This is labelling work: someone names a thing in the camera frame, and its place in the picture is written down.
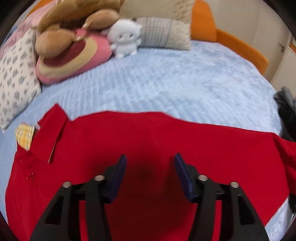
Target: yellow plaid fabric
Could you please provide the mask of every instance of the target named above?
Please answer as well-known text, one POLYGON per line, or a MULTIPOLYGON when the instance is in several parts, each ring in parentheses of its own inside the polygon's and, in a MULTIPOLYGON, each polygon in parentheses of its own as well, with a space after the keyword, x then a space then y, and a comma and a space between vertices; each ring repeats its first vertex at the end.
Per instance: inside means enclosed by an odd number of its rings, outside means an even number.
POLYGON ((17 143, 26 151, 30 149, 34 131, 35 131, 35 126, 27 125, 25 123, 21 123, 15 129, 15 137, 17 139, 17 143))

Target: brown plush toy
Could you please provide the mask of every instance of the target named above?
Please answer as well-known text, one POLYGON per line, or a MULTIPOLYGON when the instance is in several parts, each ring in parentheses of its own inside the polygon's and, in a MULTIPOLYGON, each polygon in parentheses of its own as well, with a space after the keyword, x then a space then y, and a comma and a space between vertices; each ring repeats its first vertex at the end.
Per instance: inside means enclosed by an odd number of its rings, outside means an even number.
POLYGON ((69 29, 103 30, 119 19, 124 0, 64 0, 57 3, 40 20, 35 51, 39 56, 55 58, 80 36, 69 29))

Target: gray paw print pattern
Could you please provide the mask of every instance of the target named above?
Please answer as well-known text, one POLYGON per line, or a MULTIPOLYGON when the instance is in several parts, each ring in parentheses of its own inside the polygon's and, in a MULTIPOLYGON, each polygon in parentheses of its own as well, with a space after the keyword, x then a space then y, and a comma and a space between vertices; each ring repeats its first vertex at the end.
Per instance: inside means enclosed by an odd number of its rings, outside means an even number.
POLYGON ((41 93, 34 53, 36 32, 30 29, 0 61, 0 127, 13 119, 41 93))

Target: orange cushion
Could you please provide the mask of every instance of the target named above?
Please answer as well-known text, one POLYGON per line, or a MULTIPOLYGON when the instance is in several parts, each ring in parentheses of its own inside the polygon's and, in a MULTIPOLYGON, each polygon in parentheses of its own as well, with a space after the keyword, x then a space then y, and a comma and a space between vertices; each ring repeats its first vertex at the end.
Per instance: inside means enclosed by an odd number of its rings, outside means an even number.
POLYGON ((217 42, 223 44, 239 54, 241 57, 252 62, 261 74, 264 74, 266 71, 269 61, 264 57, 264 55, 244 41, 227 32, 217 29, 217 42))
POLYGON ((32 10, 29 12, 29 14, 27 15, 27 17, 28 17, 31 13, 35 12, 36 10, 38 10, 39 8, 45 6, 46 4, 50 3, 51 1, 53 1, 53 0, 40 0, 40 1, 35 5, 35 7, 32 8, 32 10))
POLYGON ((196 0, 192 9, 191 39, 216 42, 217 32, 209 5, 196 0))

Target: white plush toy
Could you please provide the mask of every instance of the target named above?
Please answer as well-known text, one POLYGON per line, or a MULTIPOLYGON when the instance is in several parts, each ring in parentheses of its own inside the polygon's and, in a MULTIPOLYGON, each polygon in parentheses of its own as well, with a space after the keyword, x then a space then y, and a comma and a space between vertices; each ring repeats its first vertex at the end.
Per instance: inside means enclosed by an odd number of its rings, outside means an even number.
POLYGON ((130 19, 119 19, 109 29, 102 31, 111 42, 115 57, 122 58, 129 54, 137 54, 141 44, 140 33, 142 26, 130 19))

